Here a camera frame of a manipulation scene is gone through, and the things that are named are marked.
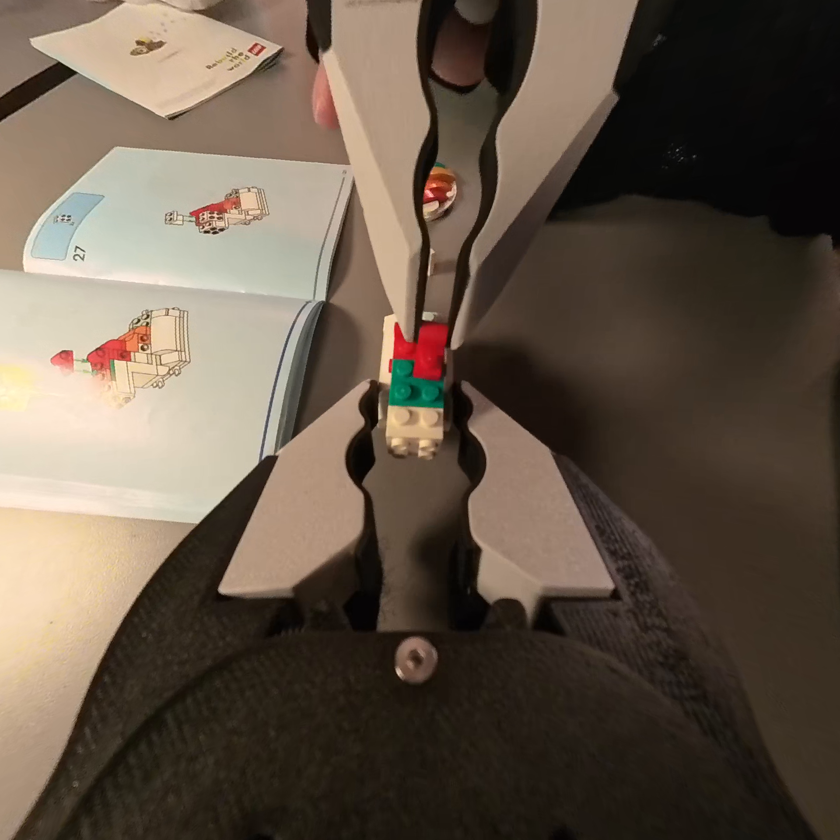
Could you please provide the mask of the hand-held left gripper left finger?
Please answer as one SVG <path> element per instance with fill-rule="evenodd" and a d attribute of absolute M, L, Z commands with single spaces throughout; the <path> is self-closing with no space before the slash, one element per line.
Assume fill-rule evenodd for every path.
<path fill-rule="evenodd" d="M 220 595 L 378 617 L 383 569 L 364 487 L 378 407 L 378 383 L 362 381 L 276 454 Z"/>

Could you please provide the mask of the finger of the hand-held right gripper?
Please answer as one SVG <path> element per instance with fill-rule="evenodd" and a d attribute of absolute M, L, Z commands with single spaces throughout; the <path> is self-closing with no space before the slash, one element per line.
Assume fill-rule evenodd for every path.
<path fill-rule="evenodd" d="M 375 264 L 404 336 L 416 337 L 427 282 L 423 192 L 437 152 L 427 83 L 432 3 L 320 3 L 321 63 Z"/>
<path fill-rule="evenodd" d="M 510 83 L 479 153 L 478 217 L 458 255 L 449 345 L 507 285 L 614 108 L 636 1 L 508 2 Z"/>

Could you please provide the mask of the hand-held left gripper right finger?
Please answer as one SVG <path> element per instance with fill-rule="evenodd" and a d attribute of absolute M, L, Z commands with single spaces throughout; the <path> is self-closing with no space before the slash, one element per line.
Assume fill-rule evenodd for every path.
<path fill-rule="evenodd" d="M 455 386 L 467 478 L 451 560 L 453 618 L 498 601 L 537 618 L 547 602 L 606 600 L 615 584 L 552 451 L 473 385 Z"/>

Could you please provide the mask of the white red green lego model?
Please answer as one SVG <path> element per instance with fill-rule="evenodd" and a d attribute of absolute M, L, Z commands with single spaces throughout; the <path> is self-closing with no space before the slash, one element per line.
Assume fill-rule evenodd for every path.
<path fill-rule="evenodd" d="M 444 442 L 453 381 L 447 340 L 448 326 L 436 313 L 423 314 L 415 341 L 395 315 L 383 321 L 379 418 L 394 457 L 431 460 Z"/>

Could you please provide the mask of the round rainbow lego build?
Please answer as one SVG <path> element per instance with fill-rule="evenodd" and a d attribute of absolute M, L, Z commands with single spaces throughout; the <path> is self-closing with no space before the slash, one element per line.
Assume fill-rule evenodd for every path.
<path fill-rule="evenodd" d="M 458 185 L 455 172 L 437 161 L 426 180 L 423 193 L 423 217 L 433 222 L 446 215 L 455 203 Z"/>

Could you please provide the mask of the person's right hand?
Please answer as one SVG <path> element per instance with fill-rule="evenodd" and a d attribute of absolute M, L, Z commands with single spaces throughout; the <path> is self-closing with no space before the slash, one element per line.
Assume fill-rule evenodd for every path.
<path fill-rule="evenodd" d="M 443 19 L 437 29 L 432 58 L 432 71 L 444 85 L 470 89 L 482 81 L 491 22 L 498 5 L 496 1 L 444 2 Z M 339 118 L 310 25 L 307 44 L 311 56 L 318 61 L 311 91 L 312 116 L 317 125 L 336 130 L 340 126 Z"/>

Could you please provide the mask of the white folded leaflet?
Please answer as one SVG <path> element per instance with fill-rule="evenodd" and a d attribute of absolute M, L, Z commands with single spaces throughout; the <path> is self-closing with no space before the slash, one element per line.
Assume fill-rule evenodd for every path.
<path fill-rule="evenodd" d="M 30 44 L 165 119 L 194 110 L 267 67 L 283 47 L 167 3 L 123 3 Z"/>

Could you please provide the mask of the open light blue instruction booklet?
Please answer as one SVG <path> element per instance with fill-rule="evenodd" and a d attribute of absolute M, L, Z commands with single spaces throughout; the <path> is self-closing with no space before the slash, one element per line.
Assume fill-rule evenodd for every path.
<path fill-rule="evenodd" d="M 291 437 L 347 164 L 114 148 L 1 278 L 3 508 L 199 522 Z"/>

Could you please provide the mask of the person's dark clothing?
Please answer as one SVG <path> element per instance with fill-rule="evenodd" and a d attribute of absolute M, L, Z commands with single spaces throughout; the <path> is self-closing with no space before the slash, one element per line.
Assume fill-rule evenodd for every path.
<path fill-rule="evenodd" d="M 620 196 L 839 239 L 839 2 L 676 2 L 552 216 Z"/>

